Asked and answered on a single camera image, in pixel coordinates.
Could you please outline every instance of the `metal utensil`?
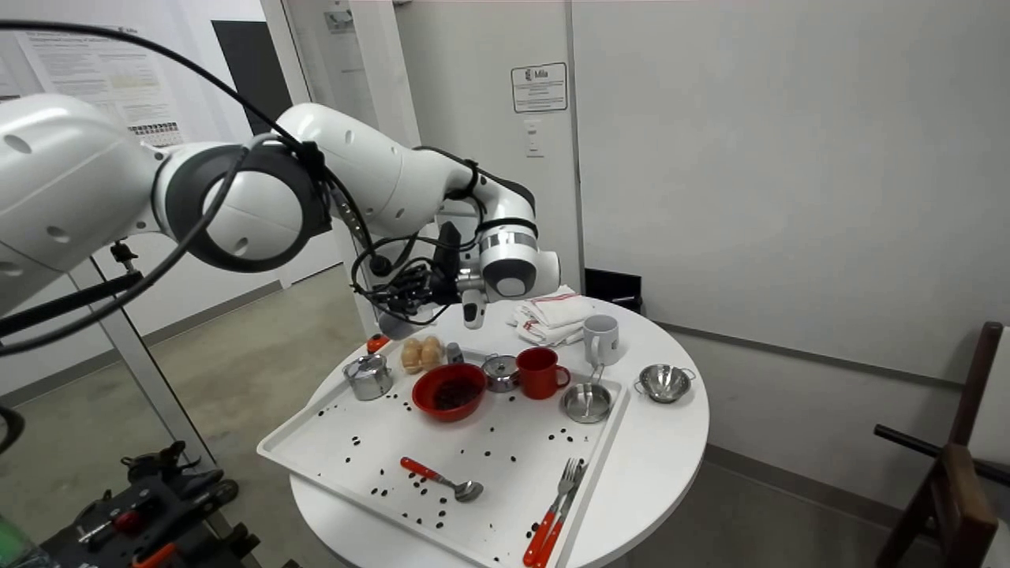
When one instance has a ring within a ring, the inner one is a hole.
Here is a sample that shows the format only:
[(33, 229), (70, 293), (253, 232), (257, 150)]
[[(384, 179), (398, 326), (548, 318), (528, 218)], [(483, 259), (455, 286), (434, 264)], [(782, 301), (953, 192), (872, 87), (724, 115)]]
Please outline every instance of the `metal utensil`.
[(676, 403), (686, 392), (692, 392), (692, 375), (677, 366), (648, 366), (636, 375), (645, 393), (655, 403)]
[(560, 482), (559, 482), (559, 509), (556, 514), (544, 514), (544, 520), (536, 524), (536, 537), (531, 539), (528, 551), (522, 551), (522, 568), (545, 568), (559, 537), (560, 537), (560, 527), (565, 527), (565, 517), (570, 510), (570, 502), (578, 494), (578, 485), (588, 472), (588, 462), (570, 462), (565, 464), (565, 472), (560, 472)]
[(480, 482), (452, 482), (447, 476), (440, 476), (437, 470), (414, 462), (414, 456), (399, 456), (399, 466), (417, 472), (419, 479), (433, 479), (452, 489), (455, 502), (474, 502), (480, 497), (483, 485)]
[(452, 366), (455, 366), (455, 362), (464, 362), (460, 343), (444, 343), (440, 352), (444, 352), (444, 362), (452, 362)]
[(515, 371), (518, 371), (518, 362), (515, 356), (485, 356), (483, 358), (483, 375), (485, 375), (485, 387), (490, 392), (515, 392)]
[(344, 375), (357, 402), (376, 402), (392, 387), (392, 371), (378, 356), (352, 358)]
[(578, 381), (560, 397), (560, 413), (582, 425), (609, 419), (609, 410), (613, 410), (613, 393), (599, 381)]
[(536, 551), (544, 549), (544, 539), (545, 539), (548, 527), (556, 524), (556, 514), (559, 514), (565, 494), (574, 489), (574, 476), (578, 476), (578, 462), (570, 456), (560, 470), (556, 502), (544, 510), (544, 517), (528, 544), (522, 564), (536, 563)]

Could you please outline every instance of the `round table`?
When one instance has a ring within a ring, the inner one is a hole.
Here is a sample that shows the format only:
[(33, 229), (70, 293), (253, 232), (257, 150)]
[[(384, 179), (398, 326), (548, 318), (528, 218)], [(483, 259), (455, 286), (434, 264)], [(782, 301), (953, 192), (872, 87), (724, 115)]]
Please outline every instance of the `round table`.
[[(648, 539), (686, 497), (697, 472), (709, 407), (706, 387), (695, 358), (681, 343), (653, 326), (651, 318), (613, 304), (591, 301), (592, 311), (616, 314), (622, 329), (622, 358), (601, 370), (601, 378), (633, 387), (636, 371), (651, 362), (672, 362), (695, 375), (692, 392), (677, 403), (653, 403), (645, 392), (630, 392), (622, 425), (607, 453), (592, 497), (574, 537), (570, 564), (609, 564)], [(522, 343), (509, 323), (518, 318), (521, 304), (490, 304), (483, 329), (464, 329), (460, 310), (452, 306), (423, 333), (437, 333), (440, 343), (457, 341), (474, 352), (521, 352)], [(556, 347), (567, 370), (591, 371), (582, 347)], [(313, 393), (323, 397), (344, 381), (344, 366), (363, 356), (352, 350)], [(344, 502), (298, 476), (290, 476), (290, 492), (313, 533), (352, 564), (411, 564), (411, 568), (455, 568), (466, 558), (444, 551), (440, 546), (419, 539), (352, 502)]]

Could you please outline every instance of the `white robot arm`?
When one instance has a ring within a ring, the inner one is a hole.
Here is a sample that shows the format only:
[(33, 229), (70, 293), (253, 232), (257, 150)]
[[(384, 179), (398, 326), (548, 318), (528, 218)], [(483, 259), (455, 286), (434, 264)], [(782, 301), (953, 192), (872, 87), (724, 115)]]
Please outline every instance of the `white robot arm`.
[[(297, 141), (313, 141), (316, 159), (344, 183), (363, 220), (357, 228), (344, 218), (351, 232), (407, 236), (444, 199), (474, 199), (483, 213), (470, 281), (480, 277), (499, 297), (559, 285), (559, 259), (536, 249), (532, 196), (518, 183), (440, 150), (403, 149), (331, 107), (297, 103), (278, 122)], [(0, 314), (122, 241), (146, 212), (153, 212), (167, 236), (190, 232), (236, 155), (238, 145), (180, 145), (163, 159), (116, 120), (62, 95), (0, 103)], [(274, 268), (328, 229), (331, 204), (342, 196), (318, 187), (318, 163), (257, 145), (190, 251), (230, 271)]]

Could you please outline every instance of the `spoon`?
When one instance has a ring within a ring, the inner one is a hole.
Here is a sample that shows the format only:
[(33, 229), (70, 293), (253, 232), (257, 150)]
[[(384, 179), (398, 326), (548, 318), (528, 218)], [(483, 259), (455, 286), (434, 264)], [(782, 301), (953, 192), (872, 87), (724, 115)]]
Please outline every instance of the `spoon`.
[(399, 456), (399, 466), (417, 472), (419, 479), (433, 479), (452, 489), (455, 502), (474, 502), (480, 497), (483, 485), (480, 482), (452, 482), (447, 476), (440, 476), (437, 470), (414, 462), (414, 456)]

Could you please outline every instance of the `gray floor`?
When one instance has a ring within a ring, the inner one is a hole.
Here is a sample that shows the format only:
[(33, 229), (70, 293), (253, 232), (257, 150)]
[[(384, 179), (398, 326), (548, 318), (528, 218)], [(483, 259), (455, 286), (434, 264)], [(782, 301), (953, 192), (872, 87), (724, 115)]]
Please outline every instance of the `gray floor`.
[[(257, 563), (336, 563), (298, 520), (285, 472), (255, 443), (290, 416), (318, 378), (359, 343), (342, 271), (274, 290), (153, 343), (180, 402), (222, 466), (242, 482), (226, 517), (262, 537)], [(158, 448), (163, 432), (120, 362), (90, 370), (20, 403), (23, 444), (0, 456), (0, 510), (31, 537), (65, 524), (100, 489), (122, 485), (116, 456)], [(885, 529), (818, 502), (703, 464), (686, 505), (625, 564), (660, 568), (861, 568)], [(931, 564), (915, 549), (908, 564)]]

